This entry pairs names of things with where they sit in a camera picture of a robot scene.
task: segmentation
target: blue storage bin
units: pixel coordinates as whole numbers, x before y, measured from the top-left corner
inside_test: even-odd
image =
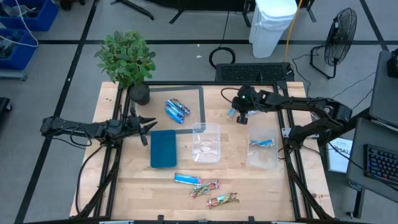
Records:
[[[15,0],[3,0],[8,6],[16,6]],[[40,7],[36,18],[24,18],[26,26],[31,31],[48,31],[58,14],[57,6],[51,0],[18,0],[19,5]],[[7,28],[26,29],[20,17],[0,17],[0,22]]]
[[[30,36],[26,30],[22,29],[0,29],[0,35],[6,37],[7,35],[12,35],[14,32],[20,32],[22,34],[20,43],[35,45],[36,41]],[[0,68],[1,69],[13,69],[13,70],[23,70],[29,63],[30,58],[32,58],[36,47],[29,47],[25,45],[17,44],[14,47],[11,55],[8,58],[0,58]]]

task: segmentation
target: standing fan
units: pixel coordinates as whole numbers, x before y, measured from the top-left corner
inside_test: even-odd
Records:
[[[331,24],[328,38],[324,44],[311,49],[311,61],[310,65],[315,68],[322,75],[328,79],[336,76],[336,67],[340,64],[347,56],[348,50],[353,43],[354,35],[356,30],[356,13],[350,8],[346,8],[340,11],[337,16],[333,19]],[[327,75],[325,72],[317,68],[313,63],[313,51],[325,48],[325,62],[334,67],[333,76]]]

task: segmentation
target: keyboard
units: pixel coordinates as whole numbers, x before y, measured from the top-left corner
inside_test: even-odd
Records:
[[[398,185],[398,152],[371,144],[364,145],[365,176]]]

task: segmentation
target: clear plastic container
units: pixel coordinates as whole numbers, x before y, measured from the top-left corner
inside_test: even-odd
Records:
[[[216,123],[195,123],[192,132],[192,159],[200,163],[220,161],[220,126]]]
[[[271,147],[262,147],[258,144],[250,145],[251,141],[274,140]],[[249,130],[248,158],[246,166],[261,169],[274,169],[278,164],[278,138],[276,130],[253,127]]]

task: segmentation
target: wooden tabletop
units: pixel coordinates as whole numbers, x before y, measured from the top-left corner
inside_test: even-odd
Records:
[[[165,88],[172,86],[151,86]],[[121,163],[116,184],[112,219],[156,220],[158,215],[164,215],[165,220],[230,220],[247,221],[248,216],[254,216],[256,221],[264,220],[294,220],[293,206],[290,198],[288,175],[285,162],[279,160],[275,169],[255,169],[246,167],[248,150],[248,131],[254,126],[276,130],[279,148],[280,138],[277,113],[258,113],[249,117],[248,125],[229,121],[228,103],[220,95],[220,90],[227,86],[202,86],[204,99],[204,115],[206,123],[217,123],[221,128],[221,160],[216,164],[199,164],[192,159],[192,134],[177,135],[178,162],[175,169],[153,169],[150,166],[150,136],[148,146],[143,146],[139,137],[129,137],[123,141]],[[255,86],[257,89],[273,91],[271,86]],[[301,82],[288,83],[289,95],[305,96]],[[111,119],[117,85],[104,82],[96,106],[93,121]],[[224,95],[232,99],[234,90],[226,90]],[[144,117],[156,117],[158,124],[155,130],[190,129],[203,118],[200,116],[200,92],[198,88],[191,90],[165,90],[150,93],[150,103],[137,106],[137,114]],[[183,125],[179,125],[167,117],[164,111],[164,101],[176,98],[191,109]],[[309,112],[293,111],[296,125],[306,125],[311,122]],[[284,111],[284,121],[287,125],[287,115]],[[318,150],[317,142],[307,139],[304,145]],[[84,160],[98,147],[98,142],[87,147]],[[91,199],[100,179],[105,149],[90,159],[82,175],[79,193],[80,208]],[[307,149],[301,150],[303,167],[307,178],[309,191],[314,195],[323,209],[334,217],[322,161],[317,153]],[[203,183],[219,180],[220,189],[192,198],[192,185],[174,182],[174,173],[189,174],[202,177]],[[219,195],[237,192],[239,201],[230,202],[219,207],[207,209],[206,201]],[[302,195],[297,188],[301,216],[305,216]],[[108,191],[104,193],[101,215],[105,214]],[[75,215],[75,206],[70,212]]]

